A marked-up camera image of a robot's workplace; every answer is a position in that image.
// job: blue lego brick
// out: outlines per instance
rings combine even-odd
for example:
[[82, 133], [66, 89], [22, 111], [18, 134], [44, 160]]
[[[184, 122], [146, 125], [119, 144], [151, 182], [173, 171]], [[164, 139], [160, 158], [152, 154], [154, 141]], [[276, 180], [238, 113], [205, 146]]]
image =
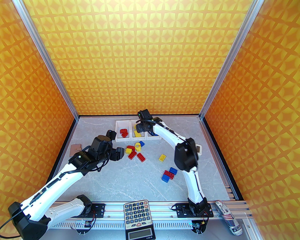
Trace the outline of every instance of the blue lego brick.
[[170, 179], [170, 177], [167, 175], [163, 175], [163, 177], [161, 178], [161, 180], [163, 180], [164, 182], [168, 182], [169, 179]]
[[173, 173], [174, 175], [176, 175], [177, 169], [171, 167], [169, 172]]

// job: calculator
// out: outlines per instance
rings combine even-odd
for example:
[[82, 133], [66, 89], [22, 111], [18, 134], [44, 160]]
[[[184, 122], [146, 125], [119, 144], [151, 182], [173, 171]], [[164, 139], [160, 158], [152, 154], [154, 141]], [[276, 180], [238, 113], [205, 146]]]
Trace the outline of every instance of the calculator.
[[155, 240], [148, 200], [124, 204], [126, 240]]

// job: calculator keypad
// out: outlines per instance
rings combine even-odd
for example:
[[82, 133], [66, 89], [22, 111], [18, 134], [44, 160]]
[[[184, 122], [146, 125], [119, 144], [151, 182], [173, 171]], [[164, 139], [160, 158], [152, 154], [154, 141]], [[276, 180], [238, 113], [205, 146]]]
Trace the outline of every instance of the calculator keypad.
[[141, 225], [147, 226], [152, 224], [149, 205], [146, 200], [124, 204], [124, 212], [126, 229], [135, 229]]

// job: red lego brick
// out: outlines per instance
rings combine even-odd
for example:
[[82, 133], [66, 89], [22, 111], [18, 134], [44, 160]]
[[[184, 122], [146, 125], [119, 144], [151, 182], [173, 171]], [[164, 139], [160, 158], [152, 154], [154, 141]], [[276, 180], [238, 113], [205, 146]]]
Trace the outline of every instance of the red lego brick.
[[120, 133], [122, 134], [122, 133], [128, 133], [128, 132], [127, 132], [127, 129], [124, 128], [124, 129], [121, 129], [121, 130], [120, 130]]
[[173, 180], [173, 178], [174, 178], [174, 176], [175, 176], [173, 173], [170, 173], [170, 172], [167, 171], [167, 170], [165, 170], [164, 175], [167, 175], [171, 180]]
[[129, 145], [129, 146], [127, 146], [126, 148], [130, 148], [130, 149], [132, 149], [132, 151], [135, 151], [135, 146]]
[[137, 152], [134, 151], [134, 150], [132, 150], [131, 154], [128, 155], [128, 158], [129, 158], [130, 160], [132, 160], [136, 154], [137, 154]]
[[145, 158], [141, 153], [139, 153], [139, 154], [137, 155], [137, 157], [141, 160], [141, 162], [143, 162], [143, 161], [146, 160], [146, 158]]
[[127, 137], [128, 136], [128, 132], [123, 132], [121, 136], [122, 137]]

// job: black cable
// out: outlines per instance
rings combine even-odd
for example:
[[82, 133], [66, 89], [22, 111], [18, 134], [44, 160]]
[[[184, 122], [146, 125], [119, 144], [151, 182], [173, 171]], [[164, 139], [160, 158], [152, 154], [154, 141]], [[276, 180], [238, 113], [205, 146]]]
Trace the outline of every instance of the black cable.
[[[26, 206], [24, 207], [24, 209], [21, 209], [20, 211], [18, 211], [15, 215], [13, 215], [10, 219], [8, 219], [4, 224], [2, 224], [2, 226], [0, 227], [0, 230], [7, 224], [9, 223], [9, 221], [13, 220], [17, 215], [19, 215], [21, 212], [23, 212], [26, 208], [28, 208], [29, 206]], [[13, 239], [13, 238], [19, 238], [19, 236], [13, 236], [13, 237], [5, 237], [5, 236], [2, 236], [0, 235], [0, 238], [3, 238], [3, 239]]]

